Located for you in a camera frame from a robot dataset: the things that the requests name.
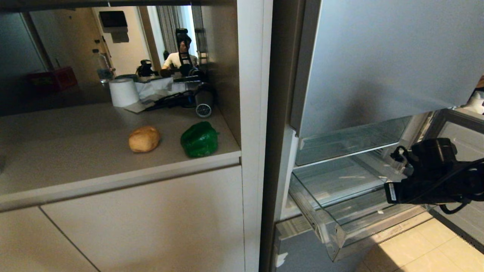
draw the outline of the plastic bottle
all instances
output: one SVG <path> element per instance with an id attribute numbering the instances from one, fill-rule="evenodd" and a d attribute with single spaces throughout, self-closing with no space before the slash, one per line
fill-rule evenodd
<path id="1" fill-rule="evenodd" d="M 93 62 L 97 64 L 96 72 L 99 76 L 99 80 L 101 83 L 107 83 L 113 79 L 113 72 L 109 68 L 107 64 L 106 57 L 99 53 L 99 49 L 93 49 L 92 52 L 94 55 L 92 58 L 94 59 Z"/>
<path id="2" fill-rule="evenodd" d="M 484 91 L 475 91 L 474 94 L 470 97 L 467 104 L 463 106 L 464 109 L 477 112 L 479 114 L 484 113 Z"/>

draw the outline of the beige tiled floor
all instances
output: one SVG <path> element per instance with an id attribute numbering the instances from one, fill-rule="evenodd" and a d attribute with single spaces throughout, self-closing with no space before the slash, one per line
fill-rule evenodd
<path id="1" fill-rule="evenodd" d="M 484 255 L 432 219 L 374 246 L 356 272 L 484 272 Z"/>

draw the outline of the refrigerator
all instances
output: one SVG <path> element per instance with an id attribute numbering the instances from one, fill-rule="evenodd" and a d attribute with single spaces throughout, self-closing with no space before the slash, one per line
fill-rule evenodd
<path id="1" fill-rule="evenodd" d="M 458 108 L 484 73 L 483 12 L 479 0 L 274 3 L 262 271 L 308 231 L 327 271 L 350 271 L 368 247 L 440 216 L 387 203 L 383 186 L 406 177 L 390 157 L 399 145 L 447 137 L 458 160 L 484 157 L 483 116 Z M 445 215 L 480 244 L 481 203 Z"/>

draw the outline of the red box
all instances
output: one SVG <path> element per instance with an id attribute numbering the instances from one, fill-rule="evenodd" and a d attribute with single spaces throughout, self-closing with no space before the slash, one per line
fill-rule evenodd
<path id="1" fill-rule="evenodd" d="M 76 76 L 71 67 L 30 74 L 27 79 L 39 92 L 58 92 L 77 84 Z"/>

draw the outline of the water bottle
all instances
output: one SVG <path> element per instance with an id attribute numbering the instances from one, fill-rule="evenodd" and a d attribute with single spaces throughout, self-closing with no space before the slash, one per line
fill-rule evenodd
<path id="1" fill-rule="evenodd" d="M 99 53 L 99 49 L 93 49 L 92 52 L 94 55 L 92 56 L 94 63 L 97 63 L 97 75 L 99 76 L 99 80 L 101 83 L 107 83 L 113 79 L 113 72 L 109 68 L 107 64 L 106 57 Z"/>

